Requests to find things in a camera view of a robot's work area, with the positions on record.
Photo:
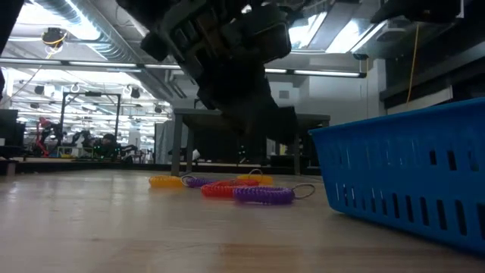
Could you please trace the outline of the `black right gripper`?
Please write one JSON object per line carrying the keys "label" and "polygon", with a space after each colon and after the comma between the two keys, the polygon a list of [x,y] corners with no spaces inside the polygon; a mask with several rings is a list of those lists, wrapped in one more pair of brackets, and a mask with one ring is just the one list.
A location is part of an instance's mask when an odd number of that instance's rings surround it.
{"label": "black right gripper", "polygon": [[291,7],[271,0],[115,1],[147,29],[140,48],[158,62],[172,57],[231,130],[294,141],[295,109],[274,101],[265,71],[292,49]]}

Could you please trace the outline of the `yellow orange coil keychain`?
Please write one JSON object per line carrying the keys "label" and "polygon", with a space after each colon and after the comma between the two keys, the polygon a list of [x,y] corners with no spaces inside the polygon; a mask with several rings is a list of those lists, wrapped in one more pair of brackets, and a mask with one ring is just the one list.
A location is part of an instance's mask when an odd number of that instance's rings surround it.
{"label": "yellow orange coil keychain", "polygon": [[153,188],[184,187],[184,184],[179,177],[170,175],[152,176],[149,178],[149,184]]}
{"label": "yellow orange coil keychain", "polygon": [[271,176],[263,174],[261,169],[253,169],[248,174],[241,174],[237,177],[244,180],[256,180],[260,186],[273,186],[274,180]]}

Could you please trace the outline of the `purple coil keychain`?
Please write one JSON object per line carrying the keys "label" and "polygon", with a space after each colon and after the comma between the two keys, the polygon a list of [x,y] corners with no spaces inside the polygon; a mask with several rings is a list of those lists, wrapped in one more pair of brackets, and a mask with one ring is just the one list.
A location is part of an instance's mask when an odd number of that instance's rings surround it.
{"label": "purple coil keychain", "polygon": [[215,179],[194,177],[191,175],[186,175],[180,178],[182,184],[188,188],[200,188],[207,184],[212,184],[216,182]]}
{"label": "purple coil keychain", "polygon": [[[308,187],[310,192],[297,196],[295,191]],[[297,184],[294,187],[237,187],[233,190],[233,198],[242,203],[260,203],[262,205],[290,205],[296,199],[305,199],[313,195],[316,187],[312,184]]]}

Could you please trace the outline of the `red coil keychain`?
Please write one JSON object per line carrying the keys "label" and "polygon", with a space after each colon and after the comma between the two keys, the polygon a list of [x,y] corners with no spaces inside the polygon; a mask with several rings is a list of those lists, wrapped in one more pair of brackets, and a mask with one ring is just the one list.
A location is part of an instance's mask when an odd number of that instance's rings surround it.
{"label": "red coil keychain", "polygon": [[250,179],[218,180],[202,186],[201,192],[205,197],[232,199],[235,189],[258,185],[258,181]]}

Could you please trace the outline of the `blue plastic basket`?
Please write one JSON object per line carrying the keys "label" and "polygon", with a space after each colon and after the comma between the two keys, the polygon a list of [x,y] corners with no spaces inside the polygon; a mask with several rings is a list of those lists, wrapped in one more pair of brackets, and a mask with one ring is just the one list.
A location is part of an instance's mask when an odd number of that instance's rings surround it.
{"label": "blue plastic basket", "polygon": [[485,98],[311,137],[332,209],[485,256]]}

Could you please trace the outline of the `red desk lamp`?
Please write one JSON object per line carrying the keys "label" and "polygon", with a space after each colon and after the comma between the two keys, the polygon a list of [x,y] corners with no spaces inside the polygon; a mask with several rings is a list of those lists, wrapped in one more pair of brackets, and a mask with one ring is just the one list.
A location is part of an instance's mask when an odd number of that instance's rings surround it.
{"label": "red desk lamp", "polygon": [[45,140],[50,135],[52,129],[52,123],[47,118],[40,117],[36,125],[36,147],[42,157],[49,156],[49,150],[45,146]]}

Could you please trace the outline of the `grey perforated metal riser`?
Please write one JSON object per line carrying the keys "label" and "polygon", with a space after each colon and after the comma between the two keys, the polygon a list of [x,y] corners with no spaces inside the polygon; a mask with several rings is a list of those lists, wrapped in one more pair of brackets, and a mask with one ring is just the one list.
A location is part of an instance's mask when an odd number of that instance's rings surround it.
{"label": "grey perforated metal riser", "polygon": [[[328,127],[330,125],[329,115],[297,114],[299,121],[299,132],[293,144],[293,166],[291,168],[283,167],[263,167],[263,170],[269,174],[295,174],[305,173],[305,168],[300,164],[299,137],[308,130],[316,127]],[[183,125],[188,127],[188,138],[186,143],[186,165],[185,171],[180,170],[180,150]],[[216,110],[193,109],[193,108],[175,108],[174,109],[174,141],[172,146],[171,175],[183,176],[193,173],[192,151],[194,150],[194,133],[197,130],[209,129],[210,131],[220,130],[224,133],[230,133],[231,129]]]}

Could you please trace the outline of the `grey cabinet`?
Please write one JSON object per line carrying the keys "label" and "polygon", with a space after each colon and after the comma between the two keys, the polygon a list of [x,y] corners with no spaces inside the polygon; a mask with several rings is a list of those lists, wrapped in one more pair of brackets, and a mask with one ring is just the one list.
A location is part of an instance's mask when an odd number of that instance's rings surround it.
{"label": "grey cabinet", "polygon": [[174,141],[174,121],[155,124],[155,163],[158,165],[169,165]]}

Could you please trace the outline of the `black robot arms green lights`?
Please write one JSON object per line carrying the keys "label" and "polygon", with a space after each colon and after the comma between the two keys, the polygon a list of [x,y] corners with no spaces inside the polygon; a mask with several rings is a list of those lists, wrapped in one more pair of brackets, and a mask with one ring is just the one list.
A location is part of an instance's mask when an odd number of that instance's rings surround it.
{"label": "black robot arms green lights", "polygon": [[58,147],[59,155],[72,155],[75,158],[90,158],[99,160],[120,159],[125,162],[133,161],[133,154],[139,148],[135,145],[122,146],[112,133],[103,137],[94,137],[89,130],[76,132],[69,143]]}

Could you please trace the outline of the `long ceiling light bar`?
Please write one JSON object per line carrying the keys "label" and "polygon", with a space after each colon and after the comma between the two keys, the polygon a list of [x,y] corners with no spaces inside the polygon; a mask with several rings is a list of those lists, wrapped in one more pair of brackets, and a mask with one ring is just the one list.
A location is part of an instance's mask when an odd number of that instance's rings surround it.
{"label": "long ceiling light bar", "polygon": [[[45,67],[52,69],[58,67],[59,70],[94,70],[101,69],[110,72],[133,72],[140,73],[142,70],[166,70],[181,71],[182,68],[175,64],[140,64],[140,63],[119,63],[104,61],[69,61],[69,60],[51,60],[38,58],[2,58],[0,57],[0,66],[3,67]],[[309,77],[344,77],[344,78],[366,78],[364,72],[349,71],[313,71],[313,70],[293,70],[281,68],[266,68],[267,74],[285,74]]]}

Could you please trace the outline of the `wooden workbench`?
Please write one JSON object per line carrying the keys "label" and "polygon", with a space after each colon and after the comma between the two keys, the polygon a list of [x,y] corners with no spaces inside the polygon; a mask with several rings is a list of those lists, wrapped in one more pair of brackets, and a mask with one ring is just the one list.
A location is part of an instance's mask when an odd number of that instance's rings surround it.
{"label": "wooden workbench", "polygon": [[14,157],[15,161],[20,163],[133,163],[133,164],[147,164],[151,161],[145,161],[143,158],[132,156],[131,160],[128,159],[115,159],[114,161],[109,158],[37,158],[37,157]]}

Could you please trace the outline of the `black computer monitor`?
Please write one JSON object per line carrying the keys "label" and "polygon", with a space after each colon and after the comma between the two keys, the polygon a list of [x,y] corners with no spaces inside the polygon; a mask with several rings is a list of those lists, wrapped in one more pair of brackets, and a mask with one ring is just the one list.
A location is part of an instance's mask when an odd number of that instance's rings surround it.
{"label": "black computer monitor", "polygon": [[18,123],[18,110],[0,109],[0,158],[23,153],[25,124]]}

